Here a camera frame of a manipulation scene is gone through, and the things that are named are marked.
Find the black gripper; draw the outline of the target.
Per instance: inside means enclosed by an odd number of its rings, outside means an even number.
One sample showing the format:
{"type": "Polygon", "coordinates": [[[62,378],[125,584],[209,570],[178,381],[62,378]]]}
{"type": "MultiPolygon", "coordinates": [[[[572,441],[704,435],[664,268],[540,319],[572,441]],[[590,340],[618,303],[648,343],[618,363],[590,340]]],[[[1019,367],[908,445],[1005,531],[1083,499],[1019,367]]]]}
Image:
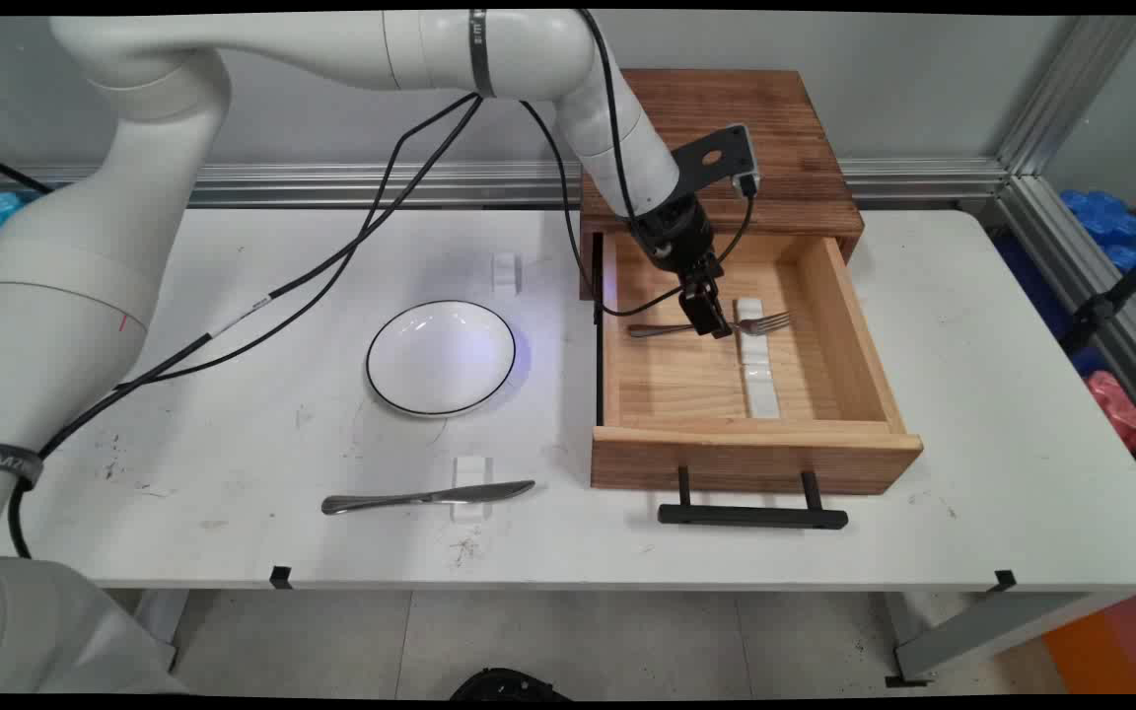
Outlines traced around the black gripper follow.
{"type": "Polygon", "coordinates": [[[628,222],[628,229],[655,268],[679,279],[677,302],[698,335],[729,337],[732,324],[722,314],[716,284],[722,266],[715,252],[715,229],[698,194],[668,199],[628,222]]]}

